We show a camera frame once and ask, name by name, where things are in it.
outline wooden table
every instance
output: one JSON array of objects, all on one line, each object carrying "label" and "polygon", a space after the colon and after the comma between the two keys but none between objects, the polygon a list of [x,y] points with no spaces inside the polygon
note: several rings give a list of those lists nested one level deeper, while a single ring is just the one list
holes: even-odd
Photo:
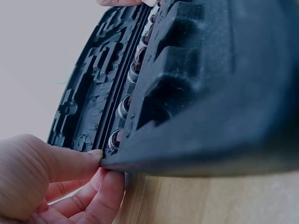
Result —
[{"label": "wooden table", "polygon": [[299,172],[238,178],[137,175],[117,224],[297,224]]}]

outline black plastic tool case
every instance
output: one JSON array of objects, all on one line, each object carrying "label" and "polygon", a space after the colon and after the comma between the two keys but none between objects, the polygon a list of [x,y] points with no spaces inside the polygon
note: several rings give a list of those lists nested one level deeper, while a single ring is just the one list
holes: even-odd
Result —
[{"label": "black plastic tool case", "polygon": [[151,175],[298,168],[298,21],[294,0],[113,7],[75,66],[48,143],[100,148],[101,166]]}]

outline hand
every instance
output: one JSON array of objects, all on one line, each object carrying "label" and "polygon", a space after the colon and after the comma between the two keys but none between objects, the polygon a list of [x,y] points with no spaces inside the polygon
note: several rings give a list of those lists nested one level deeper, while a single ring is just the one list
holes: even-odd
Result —
[{"label": "hand", "polygon": [[124,174],[99,168],[101,158],[101,150],[81,153],[31,135],[0,141],[0,223],[111,224]]},{"label": "hand", "polygon": [[101,6],[137,6],[142,3],[154,6],[157,0],[96,0]]}]

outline gray background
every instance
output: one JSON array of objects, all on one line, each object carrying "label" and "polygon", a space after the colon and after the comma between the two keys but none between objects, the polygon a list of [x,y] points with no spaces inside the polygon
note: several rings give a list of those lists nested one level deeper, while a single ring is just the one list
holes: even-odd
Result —
[{"label": "gray background", "polygon": [[95,0],[0,1],[0,139],[47,140],[76,60],[107,9]]}]

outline metal socket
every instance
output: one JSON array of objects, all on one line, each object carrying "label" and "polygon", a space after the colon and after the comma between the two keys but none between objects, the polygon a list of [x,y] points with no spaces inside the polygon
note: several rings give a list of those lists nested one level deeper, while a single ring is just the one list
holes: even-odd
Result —
[{"label": "metal socket", "polygon": [[130,99],[130,95],[126,96],[117,107],[117,113],[122,119],[127,118],[129,106],[130,106],[129,99]]},{"label": "metal socket", "polygon": [[128,72],[127,79],[131,84],[136,84],[138,80],[138,73],[134,69],[134,62],[131,63],[130,70]]},{"label": "metal socket", "polygon": [[118,129],[112,133],[108,139],[108,148],[110,151],[118,150],[122,139],[122,129]]}]

